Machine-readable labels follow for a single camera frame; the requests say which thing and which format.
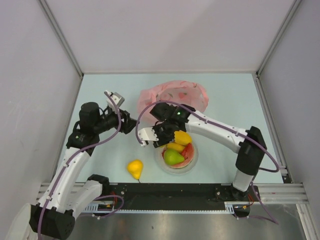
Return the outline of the yellow fake mango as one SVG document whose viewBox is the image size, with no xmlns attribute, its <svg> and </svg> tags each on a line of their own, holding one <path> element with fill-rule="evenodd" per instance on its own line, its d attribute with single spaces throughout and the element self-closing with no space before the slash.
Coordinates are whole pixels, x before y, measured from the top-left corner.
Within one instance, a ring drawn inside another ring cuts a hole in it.
<svg viewBox="0 0 320 240">
<path fill-rule="evenodd" d="M 176 144 L 186 146 L 188 144 L 191 144 L 192 141 L 193 141 L 192 137 L 188 133 L 186 133 L 182 130 L 174 132 L 174 142 Z"/>
</svg>

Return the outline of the yellow fake lemon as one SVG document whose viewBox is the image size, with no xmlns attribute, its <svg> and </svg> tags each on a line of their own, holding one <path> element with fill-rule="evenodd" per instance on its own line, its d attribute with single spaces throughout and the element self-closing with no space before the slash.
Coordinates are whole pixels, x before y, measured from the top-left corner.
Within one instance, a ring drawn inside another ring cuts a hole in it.
<svg viewBox="0 0 320 240">
<path fill-rule="evenodd" d="M 167 149 L 177 151 L 178 153 L 182 153 L 185 149 L 184 145 L 178 144 L 176 142 L 170 142 L 166 145 Z"/>
</svg>

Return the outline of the small green fake fruit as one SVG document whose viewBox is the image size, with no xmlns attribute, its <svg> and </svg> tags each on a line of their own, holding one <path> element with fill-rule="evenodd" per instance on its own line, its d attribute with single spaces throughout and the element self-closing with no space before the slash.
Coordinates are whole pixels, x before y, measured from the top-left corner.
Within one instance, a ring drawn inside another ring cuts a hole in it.
<svg viewBox="0 0 320 240">
<path fill-rule="evenodd" d="M 185 158 L 179 152 L 172 149 L 167 149 L 164 151 L 163 159 L 164 162 L 169 166 L 180 164 L 185 160 Z"/>
</svg>

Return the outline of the white paper plate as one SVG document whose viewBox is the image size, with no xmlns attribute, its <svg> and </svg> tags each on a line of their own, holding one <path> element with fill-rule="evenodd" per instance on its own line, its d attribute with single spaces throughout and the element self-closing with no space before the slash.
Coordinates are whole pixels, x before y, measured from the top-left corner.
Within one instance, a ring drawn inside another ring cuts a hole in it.
<svg viewBox="0 0 320 240">
<path fill-rule="evenodd" d="M 154 158 L 165 172 L 173 175 L 183 175 L 196 166 L 198 149 L 195 143 L 187 144 L 182 152 L 165 146 L 155 150 Z"/>
</svg>

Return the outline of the fake watermelon slice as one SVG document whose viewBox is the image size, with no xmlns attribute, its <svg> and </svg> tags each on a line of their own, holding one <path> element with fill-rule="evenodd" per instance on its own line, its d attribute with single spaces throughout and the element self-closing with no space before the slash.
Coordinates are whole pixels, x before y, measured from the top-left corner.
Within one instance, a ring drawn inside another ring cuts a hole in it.
<svg viewBox="0 0 320 240">
<path fill-rule="evenodd" d="M 184 157 L 184 161 L 170 166 L 171 168 L 181 169 L 186 167 L 193 161 L 194 154 L 195 154 L 195 149 L 193 147 L 193 144 L 189 143 L 188 145 L 186 145 L 183 152 L 181 152 L 180 154 Z"/>
</svg>

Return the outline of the yellow fake pear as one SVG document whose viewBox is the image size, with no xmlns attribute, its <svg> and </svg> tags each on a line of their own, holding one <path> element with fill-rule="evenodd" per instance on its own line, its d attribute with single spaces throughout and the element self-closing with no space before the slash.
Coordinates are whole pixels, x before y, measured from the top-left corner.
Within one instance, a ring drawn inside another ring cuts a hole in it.
<svg viewBox="0 0 320 240">
<path fill-rule="evenodd" d="M 135 159 L 129 162 L 126 166 L 128 173 L 130 173 L 130 175 L 138 182 L 140 181 L 143 168 L 144 168 L 144 164 L 139 159 Z"/>
</svg>

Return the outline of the pink plastic bag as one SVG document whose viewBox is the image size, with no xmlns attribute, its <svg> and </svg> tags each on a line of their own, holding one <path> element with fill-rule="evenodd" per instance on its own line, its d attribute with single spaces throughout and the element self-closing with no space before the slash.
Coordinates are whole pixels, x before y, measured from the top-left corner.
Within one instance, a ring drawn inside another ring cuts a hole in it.
<svg viewBox="0 0 320 240">
<path fill-rule="evenodd" d="M 173 80 L 140 91 L 137 112 L 140 114 L 147 106 L 157 101 L 172 101 L 185 104 L 204 112 L 209 103 L 206 89 L 199 83 Z"/>
</svg>

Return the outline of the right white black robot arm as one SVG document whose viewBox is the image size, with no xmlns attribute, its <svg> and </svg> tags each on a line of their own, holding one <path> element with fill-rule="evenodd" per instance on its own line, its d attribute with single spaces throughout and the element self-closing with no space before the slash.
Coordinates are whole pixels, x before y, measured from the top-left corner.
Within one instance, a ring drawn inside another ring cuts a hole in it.
<svg viewBox="0 0 320 240">
<path fill-rule="evenodd" d="M 250 184 L 267 150 L 259 128 L 229 126 L 185 104 L 160 102 L 151 109 L 150 114 L 159 122 L 152 127 L 158 139 L 154 147 L 169 143 L 175 132 L 183 131 L 206 137 L 236 153 L 236 174 L 230 186 L 230 194 L 237 201 L 248 196 Z"/>
</svg>

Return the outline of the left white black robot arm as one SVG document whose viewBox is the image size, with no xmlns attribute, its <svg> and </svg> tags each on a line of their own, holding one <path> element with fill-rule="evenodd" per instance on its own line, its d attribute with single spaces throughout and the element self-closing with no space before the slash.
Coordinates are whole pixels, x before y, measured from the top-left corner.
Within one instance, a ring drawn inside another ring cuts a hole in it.
<svg viewBox="0 0 320 240">
<path fill-rule="evenodd" d="M 67 239 L 76 219 L 92 201 L 110 199 L 114 204 L 124 204 L 124 199 L 114 194 L 108 177 L 102 175 L 91 175 L 76 194 L 72 194 L 72 189 L 95 147 L 103 144 L 100 134 L 113 128 L 117 133 L 128 134 L 136 123 L 127 111 L 112 103 L 104 110 L 96 102 L 81 106 L 63 161 L 43 196 L 31 206 L 29 225 L 38 239 Z"/>
</svg>

